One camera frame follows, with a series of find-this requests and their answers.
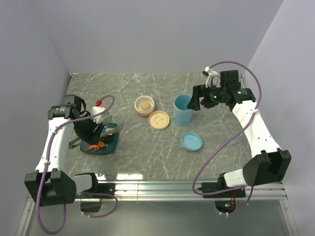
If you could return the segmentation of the blue tall cup container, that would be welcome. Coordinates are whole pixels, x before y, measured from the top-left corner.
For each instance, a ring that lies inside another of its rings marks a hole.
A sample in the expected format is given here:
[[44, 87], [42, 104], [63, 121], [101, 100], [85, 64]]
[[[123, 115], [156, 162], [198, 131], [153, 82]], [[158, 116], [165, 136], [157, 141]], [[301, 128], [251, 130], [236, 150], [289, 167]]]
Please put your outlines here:
[[191, 100], [190, 95], [181, 94], [174, 100], [173, 122], [177, 126], [187, 126], [190, 124], [193, 110], [187, 106]]

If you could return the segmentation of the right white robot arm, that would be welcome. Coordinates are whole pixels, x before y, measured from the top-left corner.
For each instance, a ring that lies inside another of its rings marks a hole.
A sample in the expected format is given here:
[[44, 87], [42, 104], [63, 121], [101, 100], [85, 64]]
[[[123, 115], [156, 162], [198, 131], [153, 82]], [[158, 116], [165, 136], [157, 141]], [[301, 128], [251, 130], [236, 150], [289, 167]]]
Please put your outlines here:
[[219, 193], [227, 197], [234, 190], [246, 186], [281, 182], [291, 155], [271, 136], [258, 110], [260, 100], [255, 98], [251, 89], [241, 87], [238, 70], [218, 73], [206, 67], [203, 74], [207, 80], [193, 87], [187, 108], [199, 111], [201, 106], [209, 109], [220, 103], [227, 105], [242, 127], [237, 135], [245, 134], [252, 153], [251, 160], [243, 168], [220, 175], [208, 195]]

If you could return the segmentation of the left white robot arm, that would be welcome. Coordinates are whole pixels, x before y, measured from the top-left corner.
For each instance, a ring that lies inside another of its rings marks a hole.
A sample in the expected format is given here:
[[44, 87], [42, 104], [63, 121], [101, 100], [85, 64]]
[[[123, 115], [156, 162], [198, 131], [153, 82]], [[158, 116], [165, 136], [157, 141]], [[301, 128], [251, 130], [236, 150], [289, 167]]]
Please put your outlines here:
[[89, 198], [98, 195], [100, 186], [94, 173], [71, 178], [65, 173], [64, 166], [72, 132], [87, 144], [98, 144], [108, 112], [101, 103], [99, 100], [87, 112], [82, 98], [66, 95], [61, 105], [48, 111], [49, 130], [43, 154], [35, 171], [26, 174], [24, 179], [38, 207], [73, 203], [82, 192]]

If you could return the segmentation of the dark seaweed sushi roll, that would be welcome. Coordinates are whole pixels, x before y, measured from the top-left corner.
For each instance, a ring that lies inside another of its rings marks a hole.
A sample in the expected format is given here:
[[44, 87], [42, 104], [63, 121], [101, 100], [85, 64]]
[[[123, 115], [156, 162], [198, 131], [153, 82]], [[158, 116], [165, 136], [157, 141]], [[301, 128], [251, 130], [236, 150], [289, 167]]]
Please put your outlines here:
[[113, 135], [105, 135], [99, 138], [100, 142], [103, 142], [104, 144], [110, 143], [114, 141]]

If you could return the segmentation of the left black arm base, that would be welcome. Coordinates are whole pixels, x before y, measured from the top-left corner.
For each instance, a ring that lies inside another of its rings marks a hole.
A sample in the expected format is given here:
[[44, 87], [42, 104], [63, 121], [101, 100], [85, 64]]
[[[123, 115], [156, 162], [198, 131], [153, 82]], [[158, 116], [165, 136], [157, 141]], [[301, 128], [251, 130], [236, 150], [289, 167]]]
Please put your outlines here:
[[81, 193], [80, 210], [83, 213], [99, 213], [105, 200], [114, 200], [115, 184], [99, 183], [96, 190], [86, 190]]

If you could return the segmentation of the metal serving tongs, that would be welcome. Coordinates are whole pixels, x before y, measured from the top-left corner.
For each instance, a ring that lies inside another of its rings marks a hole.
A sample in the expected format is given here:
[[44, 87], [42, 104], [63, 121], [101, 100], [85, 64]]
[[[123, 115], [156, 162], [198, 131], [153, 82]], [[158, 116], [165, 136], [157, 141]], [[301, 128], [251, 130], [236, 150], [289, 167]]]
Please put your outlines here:
[[[112, 120], [112, 116], [108, 116], [108, 117], [106, 118], [106, 120], [105, 120], [104, 122], [102, 122], [102, 123], [103, 123], [104, 126], [105, 126], [106, 124], [110, 123], [111, 120]], [[123, 127], [124, 127], [124, 125], [123, 125], [122, 123], [121, 123], [121, 124], [118, 124], [118, 126], [117, 126], [116, 128], [114, 128], [113, 130], [106, 131], [106, 134], [107, 134], [107, 133], [118, 133]], [[84, 142], [84, 141], [81, 140], [81, 139], [77, 136], [74, 140], [72, 140], [72, 141], [70, 141], [70, 142], [68, 143], [68, 148], [69, 148], [69, 149], [73, 149], [73, 148], [75, 148], [75, 147], [81, 145], [83, 142]]]

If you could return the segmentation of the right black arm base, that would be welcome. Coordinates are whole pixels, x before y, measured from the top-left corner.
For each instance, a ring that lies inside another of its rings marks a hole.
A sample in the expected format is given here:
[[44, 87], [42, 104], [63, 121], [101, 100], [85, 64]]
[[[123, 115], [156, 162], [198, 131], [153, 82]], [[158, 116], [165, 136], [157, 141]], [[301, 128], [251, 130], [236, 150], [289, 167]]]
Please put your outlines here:
[[[217, 182], [203, 182], [201, 187], [198, 188], [202, 193], [217, 192], [219, 190], [227, 189], [223, 184]], [[245, 198], [246, 192], [244, 189], [237, 189], [229, 192], [203, 196], [203, 198], [215, 199], [215, 207], [219, 214], [229, 215], [234, 213], [237, 208], [236, 199]]]

